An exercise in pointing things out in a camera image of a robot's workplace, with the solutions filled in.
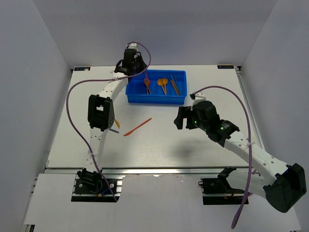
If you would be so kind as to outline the red-orange plastic knife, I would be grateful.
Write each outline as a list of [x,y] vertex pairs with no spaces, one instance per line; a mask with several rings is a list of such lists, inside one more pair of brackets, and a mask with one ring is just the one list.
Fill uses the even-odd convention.
[[135,128],[133,128],[132,130],[130,130],[129,132],[125,133],[123,136],[129,136],[130,134],[132,134],[134,131],[136,131],[137,129],[139,129],[140,127],[142,127],[143,125],[145,125],[146,123],[148,123],[149,121],[151,121],[152,118],[147,119],[146,121],[142,122],[141,124],[139,124],[138,126],[136,126]]

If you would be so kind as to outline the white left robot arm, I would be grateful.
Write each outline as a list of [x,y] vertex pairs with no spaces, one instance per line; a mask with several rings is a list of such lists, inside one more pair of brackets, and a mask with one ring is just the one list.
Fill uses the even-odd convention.
[[124,58],[116,64],[112,81],[103,90],[90,95],[88,100],[88,122],[90,124],[90,147],[85,169],[97,172],[102,169],[103,149],[109,129],[115,121],[114,107],[116,97],[129,83],[128,76],[142,72],[144,63],[136,43],[129,44],[124,51]]

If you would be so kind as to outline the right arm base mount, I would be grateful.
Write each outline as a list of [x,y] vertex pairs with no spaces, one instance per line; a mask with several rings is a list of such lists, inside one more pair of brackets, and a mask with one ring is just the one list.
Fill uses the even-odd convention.
[[240,205],[244,189],[231,188],[227,177],[235,167],[225,167],[215,178],[202,178],[198,185],[202,188],[203,205]]

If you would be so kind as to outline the grey-blue chopstick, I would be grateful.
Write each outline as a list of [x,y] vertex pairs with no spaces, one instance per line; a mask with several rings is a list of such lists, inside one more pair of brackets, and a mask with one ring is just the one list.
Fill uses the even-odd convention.
[[178,85],[178,82],[177,82],[176,77],[174,77],[174,83],[175,83],[175,86],[176,86],[176,88],[177,88],[178,95],[180,95],[180,94],[181,94],[181,92],[180,92],[179,85]]
[[179,96],[180,94],[179,94],[179,91],[178,91],[178,87],[177,87],[176,82],[175,82],[175,80],[174,80],[172,75],[171,75],[171,83],[173,85],[173,88],[174,88],[176,94]]

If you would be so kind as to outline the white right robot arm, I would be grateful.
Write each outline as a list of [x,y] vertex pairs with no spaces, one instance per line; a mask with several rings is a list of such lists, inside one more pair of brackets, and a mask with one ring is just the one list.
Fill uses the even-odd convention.
[[200,129],[215,143],[235,153],[252,165],[260,175],[251,178],[248,191],[265,198],[279,212],[286,213],[307,192],[305,171],[295,163],[289,165],[249,140],[228,120],[220,119],[210,101],[179,107],[174,120],[177,129]]

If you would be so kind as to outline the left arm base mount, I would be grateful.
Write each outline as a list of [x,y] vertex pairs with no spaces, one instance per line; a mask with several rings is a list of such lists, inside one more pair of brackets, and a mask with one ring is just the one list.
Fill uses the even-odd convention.
[[71,201],[84,203],[115,203],[120,197],[120,192],[120,179],[107,178],[106,182],[99,173],[82,169],[77,172]]

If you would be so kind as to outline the orange plastic knife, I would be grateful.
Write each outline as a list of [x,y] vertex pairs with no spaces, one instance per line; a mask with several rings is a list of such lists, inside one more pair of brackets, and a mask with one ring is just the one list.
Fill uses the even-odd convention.
[[115,119],[114,121],[115,121],[115,123],[116,123],[117,128],[119,129],[119,128],[120,128],[119,122],[118,122],[116,119]]

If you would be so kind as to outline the red-orange fork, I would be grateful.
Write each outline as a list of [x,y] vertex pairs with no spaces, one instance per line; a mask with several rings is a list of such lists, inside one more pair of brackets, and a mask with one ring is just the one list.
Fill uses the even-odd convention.
[[149,88],[150,80],[148,78],[147,71],[145,71],[144,73],[145,73],[144,84],[146,85],[147,88]]

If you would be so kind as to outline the orange spoon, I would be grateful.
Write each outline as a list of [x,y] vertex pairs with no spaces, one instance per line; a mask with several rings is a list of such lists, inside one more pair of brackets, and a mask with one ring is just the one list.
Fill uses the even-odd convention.
[[163,79],[158,79],[158,80],[157,80],[157,84],[158,84],[159,86],[161,86],[161,88],[162,88],[162,90],[163,90],[163,93],[166,95],[165,84],[164,84]]
[[165,93],[165,95],[167,95],[166,85],[168,84],[168,79],[167,78],[163,78],[162,81],[163,81],[164,93]]

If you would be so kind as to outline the orange fork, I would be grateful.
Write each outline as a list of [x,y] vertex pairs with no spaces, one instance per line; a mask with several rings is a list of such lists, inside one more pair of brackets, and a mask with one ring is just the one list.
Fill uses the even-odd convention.
[[144,78],[144,84],[146,85],[147,94],[151,94],[151,91],[150,91],[150,80],[148,78]]
[[148,79],[147,78],[144,79],[144,84],[146,85],[146,92],[147,92],[147,94],[149,94]]

